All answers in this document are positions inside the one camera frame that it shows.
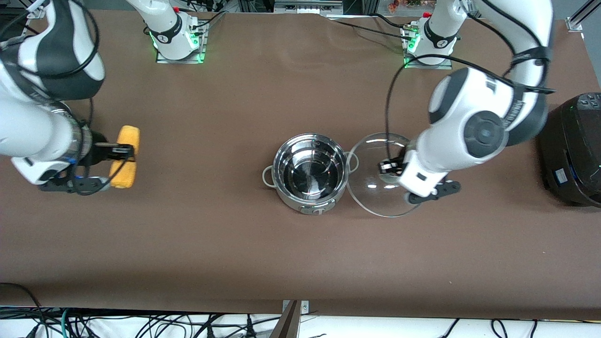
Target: label sticker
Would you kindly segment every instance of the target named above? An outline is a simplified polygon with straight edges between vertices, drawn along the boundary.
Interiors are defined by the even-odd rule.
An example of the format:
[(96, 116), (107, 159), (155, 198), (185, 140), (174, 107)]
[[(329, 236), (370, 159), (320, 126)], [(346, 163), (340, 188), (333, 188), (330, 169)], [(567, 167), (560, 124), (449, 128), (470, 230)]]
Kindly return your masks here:
[(559, 183), (559, 184), (566, 183), (567, 182), (566, 171), (563, 170), (563, 168), (561, 168), (559, 170), (555, 170), (555, 179), (557, 180), (557, 183)]

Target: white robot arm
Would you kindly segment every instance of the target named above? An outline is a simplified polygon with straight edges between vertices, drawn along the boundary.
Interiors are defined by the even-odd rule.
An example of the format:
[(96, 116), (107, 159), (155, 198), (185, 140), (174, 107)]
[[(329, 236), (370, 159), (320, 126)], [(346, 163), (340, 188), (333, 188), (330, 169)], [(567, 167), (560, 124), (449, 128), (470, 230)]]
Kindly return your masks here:
[(198, 18), (176, 12), (169, 0), (126, 0), (144, 19), (154, 45), (167, 59), (180, 60), (200, 46), (192, 39)]
[[(191, 40), (197, 18), (176, 13), (168, 0), (127, 1), (144, 18), (164, 57), (178, 60), (198, 49)], [(21, 175), (43, 189), (49, 180), (65, 183), (61, 173), (92, 157), (90, 149), (95, 149), (94, 158), (86, 160), (95, 164), (120, 158), (111, 152), (122, 152), (127, 145), (111, 147), (114, 144), (106, 143), (102, 134), (76, 120), (60, 103), (92, 98), (105, 78), (97, 53), (99, 37), (93, 40), (88, 29), (89, 12), (72, 0), (39, 0), (27, 11), (39, 5), (45, 6), (48, 27), (38, 35), (0, 45), (0, 155), (11, 156)], [(95, 20), (89, 18), (97, 32)], [(95, 184), (104, 182), (99, 179)]]
[[(531, 90), (545, 84), (551, 57), (553, 9), (550, 1), (475, 0), (484, 17), (498, 27), (516, 54), (509, 81), (472, 68), (445, 77), (430, 99), (430, 127), (394, 161), (380, 165), (411, 192), (410, 203), (437, 199), (452, 170), (482, 164), (505, 146), (529, 140), (546, 122), (545, 95)], [(432, 16), (421, 19), (414, 55), (420, 62), (443, 61), (466, 17), (459, 0), (440, 0)]]

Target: pot handle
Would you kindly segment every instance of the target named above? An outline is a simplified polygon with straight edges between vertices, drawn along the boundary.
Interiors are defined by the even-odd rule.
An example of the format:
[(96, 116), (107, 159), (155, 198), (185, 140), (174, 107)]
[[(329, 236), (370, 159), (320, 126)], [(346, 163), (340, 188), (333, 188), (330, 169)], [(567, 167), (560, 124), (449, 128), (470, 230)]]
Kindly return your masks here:
[[(345, 154), (346, 154), (346, 158), (347, 158), (347, 163), (349, 165), (349, 174), (352, 174), (359, 168), (359, 157), (357, 156), (356, 153), (346, 152)], [(355, 167), (353, 169), (351, 169), (350, 168), (350, 160), (353, 157), (355, 158), (355, 161), (357, 162), (357, 164), (355, 165)]]
[(266, 186), (268, 186), (268, 187), (270, 187), (270, 188), (273, 188), (273, 189), (275, 189), (275, 185), (273, 185), (273, 184), (269, 184), (269, 183), (267, 183), (267, 181), (265, 180), (265, 174), (266, 174), (266, 173), (267, 173), (269, 170), (271, 170), (272, 168), (273, 168), (273, 165), (270, 165), (269, 167), (265, 168), (265, 169), (263, 170), (263, 174), (261, 175), (261, 178), (263, 179), (263, 183), (265, 183), (265, 185), (266, 185)]

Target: black device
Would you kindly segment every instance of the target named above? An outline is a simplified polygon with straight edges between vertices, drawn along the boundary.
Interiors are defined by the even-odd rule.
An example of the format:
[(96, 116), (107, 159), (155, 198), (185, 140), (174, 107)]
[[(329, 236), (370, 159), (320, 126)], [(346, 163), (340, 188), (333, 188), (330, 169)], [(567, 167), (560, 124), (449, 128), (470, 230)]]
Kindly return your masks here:
[(601, 93), (555, 108), (538, 140), (546, 187), (570, 205), (601, 207)]

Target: stainless steel pot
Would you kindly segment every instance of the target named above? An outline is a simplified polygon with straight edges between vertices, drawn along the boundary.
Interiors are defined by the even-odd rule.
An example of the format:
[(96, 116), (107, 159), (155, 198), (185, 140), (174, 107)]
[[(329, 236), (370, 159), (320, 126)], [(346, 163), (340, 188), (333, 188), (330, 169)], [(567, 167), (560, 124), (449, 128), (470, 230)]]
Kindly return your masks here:
[[(265, 174), (271, 170), (273, 184)], [(319, 134), (302, 134), (284, 143), (263, 170), (263, 183), (275, 188), (292, 209), (321, 215), (332, 209), (344, 193), (349, 169), (344, 150)]]

